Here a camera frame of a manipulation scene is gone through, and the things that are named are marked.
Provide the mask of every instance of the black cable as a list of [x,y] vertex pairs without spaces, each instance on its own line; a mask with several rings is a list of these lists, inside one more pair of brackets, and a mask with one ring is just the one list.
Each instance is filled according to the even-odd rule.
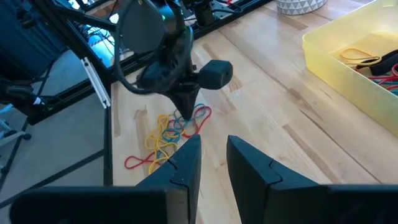
[[108,38],[109,38],[109,36],[108,36],[108,34],[109,34],[109,31],[107,30],[106,31],[106,34],[103,34],[103,33],[101,33],[102,34],[102,36],[114,47],[114,41],[110,41]]
[[121,27],[123,25],[123,20],[124,17],[126,16],[126,11],[131,7],[131,4],[135,0],[129,1],[127,6],[123,9],[123,11],[119,14],[119,20],[118,23],[116,24],[116,32],[115,32],[115,37],[114,37],[114,75],[115,77],[119,80],[122,85],[129,90],[132,93],[135,94],[140,94],[140,95],[146,95],[152,93],[150,90],[140,90],[136,87],[134,87],[131,83],[129,83],[126,80],[126,77],[124,77],[122,68],[120,66],[120,54],[119,54],[119,48],[120,48],[120,37],[121,37]]
[[[97,30],[95,31],[95,35],[98,35],[99,37],[102,38],[102,40],[104,41],[104,39],[108,40],[108,38],[101,32],[100,28],[97,28]],[[112,51],[109,49],[109,47],[106,45],[106,43],[104,42],[104,45],[106,47],[106,49],[108,50],[108,52],[111,53],[111,55],[113,56],[114,54],[112,53]]]
[[112,10],[111,10],[111,13],[109,13],[108,20],[111,18],[112,14],[113,14],[113,11],[115,10],[116,5],[117,5],[118,2],[119,2],[119,0],[116,0],[116,1],[114,2],[113,7],[112,7]]
[[[116,25],[116,32],[115,32],[115,48],[114,48],[114,74],[116,75],[116,78],[126,87],[129,91],[135,94],[139,95],[147,95],[153,93],[150,90],[141,90],[133,86],[133,84],[129,83],[126,78],[123,75],[123,71],[120,66],[120,55],[118,54],[119,50],[119,43],[121,41],[121,28],[123,26],[123,21],[124,17],[126,16],[128,10],[131,7],[131,4],[134,2],[134,0],[129,1],[127,6],[123,9],[122,13],[120,14],[119,21]],[[188,32],[187,35],[188,37],[185,38],[185,48],[182,52],[181,58],[188,58],[191,54],[191,49],[192,49],[192,44],[193,44],[193,31],[190,26],[185,26],[186,29],[184,29],[182,32]],[[175,78],[176,74],[181,73],[185,69],[185,63],[177,62],[177,67],[174,69],[174,73],[168,75],[165,79],[162,80],[162,83],[168,83],[171,82],[173,78]]]
[[191,20],[195,20],[196,18],[190,18],[190,19],[184,19],[184,21],[191,21]]

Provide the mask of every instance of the pile of rubber bands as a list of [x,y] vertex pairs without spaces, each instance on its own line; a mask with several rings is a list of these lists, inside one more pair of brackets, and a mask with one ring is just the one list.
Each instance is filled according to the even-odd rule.
[[[137,156],[129,156],[124,161],[124,167],[126,169],[135,169],[145,163],[150,163],[148,167],[148,174],[153,173],[157,166],[160,166],[164,161],[178,149],[179,140],[184,138],[190,138],[195,134],[198,134],[205,123],[205,121],[211,115],[211,108],[205,106],[203,103],[199,103],[194,108],[193,118],[189,121],[185,121],[181,116],[177,114],[175,110],[172,114],[161,114],[157,118],[156,128],[153,129],[148,137],[145,139],[145,148],[152,151],[145,159],[141,159]],[[188,129],[193,127],[194,132],[188,134]],[[129,166],[130,160],[139,161],[133,166]]]
[[[348,57],[346,54],[349,51],[359,52],[365,57]],[[352,69],[389,90],[391,93],[398,95],[398,50],[380,57],[373,56],[359,49],[349,48],[341,53],[341,57],[348,60],[345,64],[354,65]]]

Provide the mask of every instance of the gray floor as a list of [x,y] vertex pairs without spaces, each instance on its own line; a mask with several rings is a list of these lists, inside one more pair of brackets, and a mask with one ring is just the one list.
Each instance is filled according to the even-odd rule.
[[[65,52],[55,63],[43,95],[53,95],[86,79],[76,55]],[[17,110],[0,115],[13,129],[25,123]],[[96,95],[64,109],[46,120],[28,126],[30,141],[22,140],[9,174],[0,191],[1,202],[34,184],[103,149],[104,109]],[[10,157],[15,142],[0,147],[0,163]],[[99,186],[103,184],[103,157],[48,184],[50,186]],[[9,206],[0,209],[0,223],[9,223]]]

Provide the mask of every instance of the wooden table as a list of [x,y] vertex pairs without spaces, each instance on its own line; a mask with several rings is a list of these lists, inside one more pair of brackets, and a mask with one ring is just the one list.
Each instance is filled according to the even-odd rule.
[[105,2],[98,7],[86,12],[86,14],[91,15],[91,16],[97,16],[97,17],[105,17],[109,16],[111,12],[116,13],[121,5],[121,0],[110,0],[108,2]]
[[[294,17],[278,14],[271,2],[195,41],[199,68],[211,59],[234,66],[227,86],[198,96],[213,108],[200,133],[198,223],[240,222],[226,165],[229,134],[318,183],[398,183],[398,139],[309,72],[303,56],[306,32],[367,2],[331,0]],[[164,96],[133,95],[120,83],[112,85],[112,104],[113,183],[135,185],[147,166],[126,170],[123,162],[150,153],[145,137],[174,106]]]

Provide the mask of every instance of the yellow plastic bin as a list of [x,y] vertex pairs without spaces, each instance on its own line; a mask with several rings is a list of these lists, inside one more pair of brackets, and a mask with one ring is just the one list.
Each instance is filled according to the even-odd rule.
[[308,69],[398,137],[398,97],[345,65],[354,47],[383,56],[398,49],[398,0],[377,0],[303,36]]

